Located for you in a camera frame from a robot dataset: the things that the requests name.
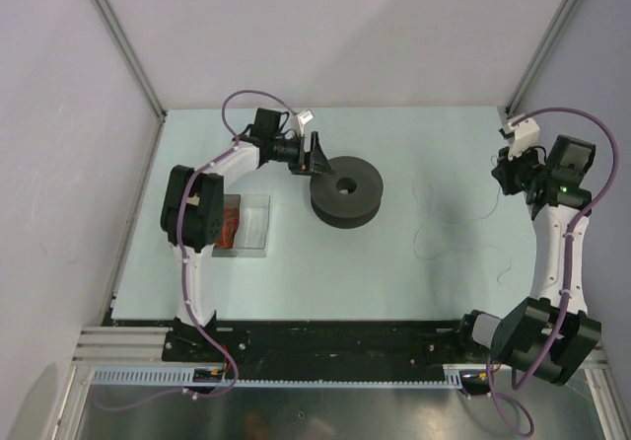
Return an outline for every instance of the red object in container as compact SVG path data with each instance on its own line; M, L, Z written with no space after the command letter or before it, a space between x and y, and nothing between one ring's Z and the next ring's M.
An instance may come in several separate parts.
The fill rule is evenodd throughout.
M235 245L235 235L239 230L240 202L241 198L238 195L232 198L226 195L224 199L224 226L221 229L219 240L215 244L216 248L229 250Z

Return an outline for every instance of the spool hole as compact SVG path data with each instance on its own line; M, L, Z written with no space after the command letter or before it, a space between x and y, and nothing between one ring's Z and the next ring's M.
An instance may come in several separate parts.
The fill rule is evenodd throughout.
M344 177L337 181L335 186L337 187L337 191L343 195L350 195L357 189L357 183L348 177Z

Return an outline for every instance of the clear plastic container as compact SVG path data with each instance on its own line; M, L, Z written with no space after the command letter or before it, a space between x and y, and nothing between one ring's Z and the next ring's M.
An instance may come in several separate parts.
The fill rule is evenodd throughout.
M215 248L213 257L265 257L269 233L269 195L224 195L224 207L239 207L239 229L231 248Z

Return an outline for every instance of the black bracket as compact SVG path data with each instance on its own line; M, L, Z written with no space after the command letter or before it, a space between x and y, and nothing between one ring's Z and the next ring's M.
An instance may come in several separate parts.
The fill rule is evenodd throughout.
M535 148L509 160L509 148L500 149L491 175L505 195L526 193L534 219L545 205L568 206L581 210L592 201L592 194L580 187L594 163L595 144L568 136L558 136L544 164Z
M559 309L547 299L526 298L498 325L491 343L494 361L525 371L541 352L551 328L559 316ZM560 336L554 341L539 368L537 378L563 385L600 340L600 322L583 312L567 314Z
M175 166L169 175L167 193L160 216L160 226L172 245L177 245L175 231L182 196L194 169ZM224 224L224 177L201 174L193 183L184 210L182 240L185 246L200 253L217 241Z
M296 176L332 174L333 170L319 144L317 132L312 132L310 149L306 151L305 136L294 133L292 137L286 137L289 131L284 131L284 124L280 124L282 114L259 108L254 123L239 136L242 141L258 147L258 166L276 161L286 163L290 172Z
M251 322L213 319L206 331L225 345L244 380L444 381L444 364L470 361L462 352L460 321ZM163 361L223 362L191 326L175 320Z

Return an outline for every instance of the aluminum frame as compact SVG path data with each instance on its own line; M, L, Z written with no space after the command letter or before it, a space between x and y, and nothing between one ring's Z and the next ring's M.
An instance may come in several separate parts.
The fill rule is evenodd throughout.
M158 95L154 90L147 74L145 73L136 52L134 51L127 35L125 34L120 21L116 17L113 8L109 4L108 0L92 0L95 6L95 9L101 16L103 20L104 26L107 29L107 32L111 36L111 39L114 41L116 48L120 52L120 56L129 68L131 75L136 80L136 83L140 87L143 95L147 99L147 103L154 111L158 118L162 118L165 114L165 111L160 104L160 100L158 99Z
M133 373L149 371L168 373L173 370L186 372L186 368L221 368L220 363L199 365L195 363L165 363L161 359L166 328L121 328L93 327L83 329L72 361L71 371L66 382L66 395L61 400L53 418L46 440L73 440L79 430L81 416L88 398L88 390L93 385L95 373L112 371ZM444 365L448 376L457 376L459 370L484 370L479 364ZM596 406L602 431L607 440L631 439L629 419L624 405L613 382L611 370L602 346L598 346L581 366ZM95 384L107 384L107 376L100 376ZM111 385L123 385L119 378L112 378ZM130 382L144 386L164 386L165 376L157 376L155 381ZM244 383L243 387L300 387L300 384L284 383ZM353 386L383 387L388 385ZM419 386L422 388L443 388L444 386Z
M561 5L554 14L548 29L545 31L539 46L526 67L524 75L522 75L517 88L506 105L506 114L508 117L513 117L518 113L519 107L524 101L526 94L539 76L539 72L545 65L547 58L554 51L559 42L559 38L565 32L571 19L574 17L574 13L578 9L581 1L582 0L561 1Z
M109 282L107 283L107 291L105 292L105 299L103 300L103 304L101 309L99 310L99 314L97 317L98 322L100 323L107 311L112 308L112 304L114 303L114 299L116 296L116 291L118 290L118 285L120 284L120 275L124 265L127 261L127 255L129 254L129 246L131 245L131 238L136 229L136 224L138 222L138 213L140 212L140 206L142 205L142 200L145 197L145 191L147 190L147 183L149 183L149 176L151 176L151 169L154 166L154 162L156 160L156 154L158 153L158 147L160 145L160 139L162 137L162 132L164 130L164 124L167 120L167 114L165 113L160 119L160 125L157 127L156 132L153 136L153 141L151 145L151 149L149 150L149 155L147 156L147 160L143 166L143 175L140 179L140 184L138 185L138 191L134 197L134 202L131 207L131 212L129 217L126 220L124 237L120 244L120 248L118 249L118 255L116 256L116 264L111 272L111 277L109 278Z

